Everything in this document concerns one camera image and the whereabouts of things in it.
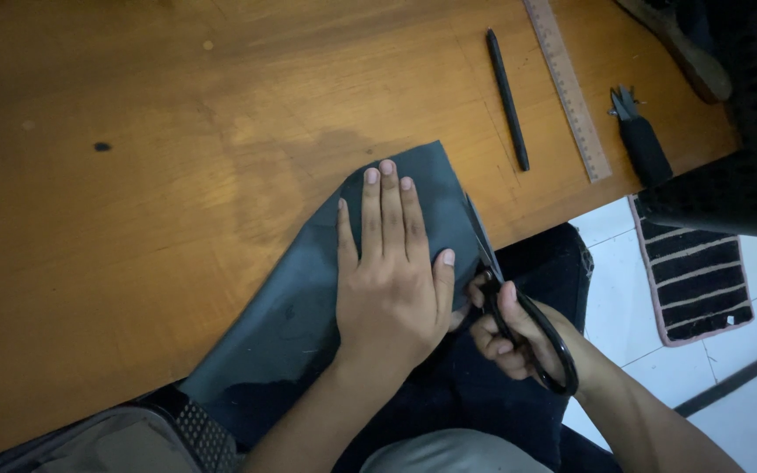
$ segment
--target wooden ruler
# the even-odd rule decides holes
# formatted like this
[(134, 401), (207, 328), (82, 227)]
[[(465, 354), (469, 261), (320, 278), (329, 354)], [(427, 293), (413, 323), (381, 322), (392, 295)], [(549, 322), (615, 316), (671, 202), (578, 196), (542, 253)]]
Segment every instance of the wooden ruler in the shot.
[(554, 85), (557, 86), (559, 100), (565, 115), (569, 119), (571, 132), (580, 155), (583, 156), (583, 165), (589, 174), (589, 180), (593, 183), (612, 176), (612, 169), (606, 161), (606, 155), (601, 147), (601, 141), (597, 137), (594, 123), (591, 121), (589, 109), (583, 100), (580, 84), (574, 69), (571, 66), (569, 53), (562, 42), (562, 36), (557, 27), (557, 19), (553, 16), (551, 5), (548, 0), (524, 0), (527, 14), (531, 17), (533, 29), (536, 30), (541, 52), (551, 70)]

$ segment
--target black pen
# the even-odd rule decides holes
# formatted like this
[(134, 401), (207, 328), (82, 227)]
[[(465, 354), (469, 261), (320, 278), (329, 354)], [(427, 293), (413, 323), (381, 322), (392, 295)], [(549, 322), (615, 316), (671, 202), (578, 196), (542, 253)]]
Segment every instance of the black pen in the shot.
[(507, 126), (510, 128), (510, 137), (513, 139), (513, 149), (516, 150), (516, 159), (519, 161), (521, 170), (527, 171), (531, 168), (531, 163), (527, 160), (525, 140), (521, 137), (519, 118), (516, 116), (516, 105), (513, 104), (510, 84), (507, 83), (507, 72), (504, 70), (504, 61), (501, 59), (501, 51), (498, 49), (498, 39), (495, 38), (492, 28), (486, 30), (486, 45), (487, 49), (489, 49), (489, 59), (492, 60), (495, 81), (498, 82), (501, 103), (504, 104), (504, 114), (507, 115)]

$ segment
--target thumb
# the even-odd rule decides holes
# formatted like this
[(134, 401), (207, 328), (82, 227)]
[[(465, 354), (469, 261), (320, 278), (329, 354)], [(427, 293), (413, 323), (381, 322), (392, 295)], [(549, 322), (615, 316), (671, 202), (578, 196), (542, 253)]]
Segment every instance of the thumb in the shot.
[(525, 339), (534, 344), (545, 340), (545, 335), (539, 326), (518, 303), (516, 285), (512, 281), (507, 281), (501, 286), (498, 293), (498, 308), (501, 310), (501, 317), (504, 317), (507, 325), (519, 332)]
[(454, 251), (444, 250), (437, 255), (433, 274), (437, 317), (449, 321), (454, 299)]

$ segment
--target wooden tabletop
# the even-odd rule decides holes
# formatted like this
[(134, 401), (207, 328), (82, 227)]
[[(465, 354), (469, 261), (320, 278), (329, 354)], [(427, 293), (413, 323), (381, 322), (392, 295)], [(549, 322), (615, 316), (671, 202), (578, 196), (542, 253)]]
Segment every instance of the wooden tabletop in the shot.
[(0, 450), (188, 374), (366, 162), (441, 140), (503, 247), (638, 190), (613, 85), (677, 173), (734, 150), (612, 0), (552, 5), (612, 165), (596, 184), (519, 0), (0, 2)]

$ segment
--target striped mat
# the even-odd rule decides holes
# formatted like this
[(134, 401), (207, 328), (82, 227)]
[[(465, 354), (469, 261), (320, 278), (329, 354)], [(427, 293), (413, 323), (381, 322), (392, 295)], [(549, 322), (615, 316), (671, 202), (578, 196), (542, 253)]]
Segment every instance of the striped mat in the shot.
[(630, 197), (662, 342), (677, 347), (753, 319), (737, 235), (644, 220)]

